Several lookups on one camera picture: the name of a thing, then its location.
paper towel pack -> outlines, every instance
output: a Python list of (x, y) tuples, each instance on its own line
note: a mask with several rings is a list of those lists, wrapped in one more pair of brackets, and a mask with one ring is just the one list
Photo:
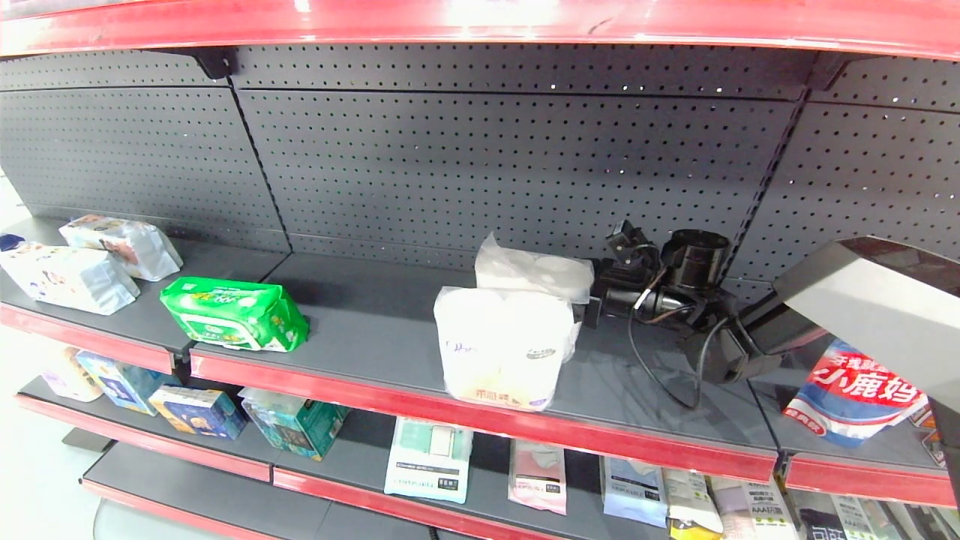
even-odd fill
[(142, 221), (89, 214), (60, 227), (60, 234), (72, 247), (114, 253), (128, 274), (148, 282), (158, 282), (183, 266), (167, 235)]

green wet wipes pack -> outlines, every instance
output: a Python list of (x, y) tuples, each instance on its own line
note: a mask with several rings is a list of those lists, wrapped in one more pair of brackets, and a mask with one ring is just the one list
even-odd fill
[(160, 301), (191, 339), (249, 351), (290, 352), (309, 326), (282, 285), (179, 278)]

top shelf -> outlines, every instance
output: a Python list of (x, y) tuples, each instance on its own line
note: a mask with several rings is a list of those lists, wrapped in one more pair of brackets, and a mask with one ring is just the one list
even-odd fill
[[(32, 4), (26, 12), (71, 3)], [(960, 60), (958, 27), (960, 4), (951, 0), (154, 0), (4, 20), (0, 56), (333, 41), (519, 41), (746, 45)]]

pink package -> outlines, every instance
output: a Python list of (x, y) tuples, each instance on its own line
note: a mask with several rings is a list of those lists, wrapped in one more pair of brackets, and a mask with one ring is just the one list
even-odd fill
[(510, 444), (507, 499), (537, 510), (566, 515), (564, 449), (514, 439)]

mask package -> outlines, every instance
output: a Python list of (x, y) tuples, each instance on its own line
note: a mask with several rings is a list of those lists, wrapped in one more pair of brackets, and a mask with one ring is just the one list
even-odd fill
[(150, 403), (177, 431), (234, 440), (247, 424), (227, 393), (160, 386)]
[(274, 448), (323, 460), (350, 409), (250, 386), (240, 391), (242, 406)]
[(707, 479), (693, 471), (663, 469), (667, 529), (673, 540), (720, 540), (723, 523), (707, 489)]
[(507, 499), (566, 515), (564, 449), (520, 439), (510, 442)]
[(383, 492), (463, 504), (473, 431), (397, 417)]
[(738, 540), (798, 540), (780, 490), (769, 484), (710, 477), (724, 537)]
[(180, 384), (172, 375), (118, 362), (90, 351), (79, 351), (75, 358), (114, 405), (151, 416), (156, 415), (156, 409), (150, 404), (150, 396), (162, 384)]
[(309, 331), (282, 285), (179, 278), (160, 301), (191, 339), (230, 349), (286, 353)]
[(600, 459), (603, 513), (666, 527), (667, 502), (660, 467), (608, 455)]
[(0, 252), (0, 266), (30, 298), (98, 315), (132, 303), (139, 287), (104, 251), (20, 242)]
[(433, 308), (444, 383), (458, 400), (550, 405), (570, 351), (570, 302), (542, 292), (444, 287)]
[(183, 266), (167, 235), (142, 221), (89, 214), (60, 227), (60, 235), (71, 247), (115, 254), (131, 277), (148, 282), (158, 282)]

